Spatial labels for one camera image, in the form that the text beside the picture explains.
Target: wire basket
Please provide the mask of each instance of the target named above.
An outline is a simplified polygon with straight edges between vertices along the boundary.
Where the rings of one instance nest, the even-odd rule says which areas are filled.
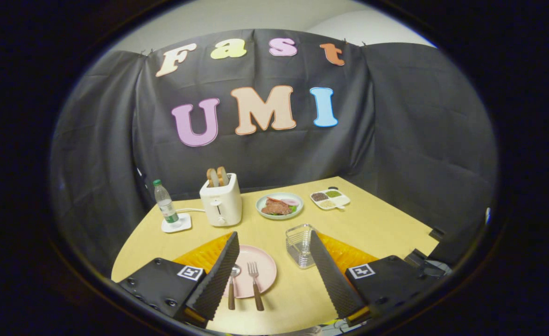
[[[310,224],[302,224],[285,231],[287,252],[302,269],[314,265],[314,259],[310,253],[310,237],[314,230],[315,228]]]

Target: white base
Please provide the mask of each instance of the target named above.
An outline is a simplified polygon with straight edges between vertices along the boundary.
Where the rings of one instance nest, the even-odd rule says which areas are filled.
[[[163,219],[163,232],[172,233],[191,228],[191,216],[189,213],[178,213],[177,215],[179,216],[179,220],[175,223],[167,223],[166,220]]]

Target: pink plate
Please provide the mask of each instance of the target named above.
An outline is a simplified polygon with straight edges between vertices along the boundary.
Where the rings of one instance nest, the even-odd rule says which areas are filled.
[[[257,247],[239,245],[239,256],[235,263],[241,268],[241,273],[233,278],[236,298],[251,298],[253,296],[252,277],[247,272],[247,263],[250,261],[255,261],[258,265],[259,275],[256,278],[256,283],[258,283],[260,293],[265,292],[275,282],[275,260]],[[227,279],[224,296],[228,296],[229,293],[229,280],[230,278]]]

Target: black curtain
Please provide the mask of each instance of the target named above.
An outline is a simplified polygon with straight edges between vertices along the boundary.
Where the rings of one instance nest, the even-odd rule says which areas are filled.
[[[210,57],[215,44],[232,38],[245,41],[246,55]],[[273,38],[291,38],[297,54],[271,55]],[[166,51],[191,43],[196,49],[175,72],[155,76]],[[343,66],[326,59],[320,45],[327,43],[342,51]],[[231,91],[252,87],[266,101],[277,85],[293,88],[296,126],[236,134],[238,102]],[[336,126],[314,124],[313,87],[333,90]],[[171,111],[193,105],[191,127],[202,134],[206,118],[198,103],[207,98],[219,98],[218,134],[207,145],[185,145]],[[199,197],[206,170],[217,166],[237,173],[242,191],[338,175],[448,237],[468,232],[469,242],[467,228],[478,225],[489,206],[497,173],[484,107],[439,50],[405,43],[358,47],[276,29],[210,34],[147,56],[104,56],[65,104],[51,165],[57,223],[106,276],[153,206],[154,179],[174,199],[189,199]],[[467,244],[460,247],[448,254],[462,253]]]

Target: seeds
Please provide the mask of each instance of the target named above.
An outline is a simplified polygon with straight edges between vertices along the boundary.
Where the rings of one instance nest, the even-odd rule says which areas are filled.
[[[330,190],[330,191],[327,191],[326,192],[326,195],[328,195],[328,197],[337,197],[337,196],[341,196],[341,193],[339,193],[338,191],[335,191],[335,190]]]
[[[311,194],[311,198],[316,202],[318,202],[318,201],[326,200],[328,196],[326,196],[323,193],[314,193],[314,194]]]
[[[335,206],[335,204],[331,201],[324,201],[324,202],[320,203],[320,206],[322,208],[332,208],[332,207]]]

